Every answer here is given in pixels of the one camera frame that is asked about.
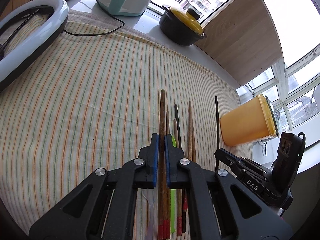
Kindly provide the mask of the thin black chopstick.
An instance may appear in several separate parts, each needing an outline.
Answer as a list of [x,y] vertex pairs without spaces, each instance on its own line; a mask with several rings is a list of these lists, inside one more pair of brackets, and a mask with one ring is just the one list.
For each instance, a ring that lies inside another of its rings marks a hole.
[[[216,152],[220,149],[220,123],[219,123],[219,105],[217,96],[215,96],[215,114],[216,114]],[[215,156],[215,171],[219,169],[219,160]]]

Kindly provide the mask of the reddish brown chopstick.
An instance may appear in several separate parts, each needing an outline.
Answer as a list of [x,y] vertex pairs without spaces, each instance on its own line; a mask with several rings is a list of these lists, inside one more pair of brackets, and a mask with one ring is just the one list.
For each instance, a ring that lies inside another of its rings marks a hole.
[[193,128],[193,110],[192,103],[188,103],[188,158],[196,162],[195,135]]

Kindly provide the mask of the green plastic spoon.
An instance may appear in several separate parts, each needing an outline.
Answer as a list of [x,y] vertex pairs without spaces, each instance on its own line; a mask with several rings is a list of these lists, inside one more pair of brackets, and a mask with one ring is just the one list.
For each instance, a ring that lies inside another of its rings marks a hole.
[[170,233],[176,231],[176,190],[170,190]]

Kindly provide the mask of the thick brown chopstick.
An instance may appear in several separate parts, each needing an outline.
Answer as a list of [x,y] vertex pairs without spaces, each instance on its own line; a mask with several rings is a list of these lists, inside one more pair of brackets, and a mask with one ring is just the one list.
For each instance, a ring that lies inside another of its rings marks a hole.
[[165,133],[165,90],[161,90],[159,108],[159,161],[158,161],[158,239],[165,237],[165,167],[164,167],[164,133]]

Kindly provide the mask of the yellow plastic cup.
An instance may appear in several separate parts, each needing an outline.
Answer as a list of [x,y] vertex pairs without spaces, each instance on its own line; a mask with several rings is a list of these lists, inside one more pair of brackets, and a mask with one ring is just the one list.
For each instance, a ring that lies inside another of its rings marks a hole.
[[274,107],[263,94],[223,115],[220,129],[224,143],[231,147],[277,138],[281,132]]

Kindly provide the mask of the striped table cloth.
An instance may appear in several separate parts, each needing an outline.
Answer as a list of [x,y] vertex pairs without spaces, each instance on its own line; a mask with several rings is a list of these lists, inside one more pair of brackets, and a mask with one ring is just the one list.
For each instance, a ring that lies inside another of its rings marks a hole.
[[1,199],[23,233],[96,168],[136,158],[159,131],[159,100],[178,106],[187,145],[191,101],[197,163],[215,168],[216,114],[240,105],[217,74],[129,27],[71,11],[66,31],[1,92]]

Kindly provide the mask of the light wooden board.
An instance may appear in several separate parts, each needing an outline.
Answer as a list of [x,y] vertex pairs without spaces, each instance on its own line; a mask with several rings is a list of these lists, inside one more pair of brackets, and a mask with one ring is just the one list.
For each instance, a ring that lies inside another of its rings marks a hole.
[[278,60],[283,51],[263,0],[232,0],[205,26],[195,44],[243,86]]

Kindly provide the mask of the black pot yellow lid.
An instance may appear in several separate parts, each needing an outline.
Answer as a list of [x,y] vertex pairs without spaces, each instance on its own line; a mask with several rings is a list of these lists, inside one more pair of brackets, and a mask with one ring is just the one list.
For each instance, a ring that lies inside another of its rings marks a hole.
[[162,5],[164,13],[159,20],[161,31],[173,42],[181,46],[190,46],[207,35],[198,19],[200,15],[188,8]]

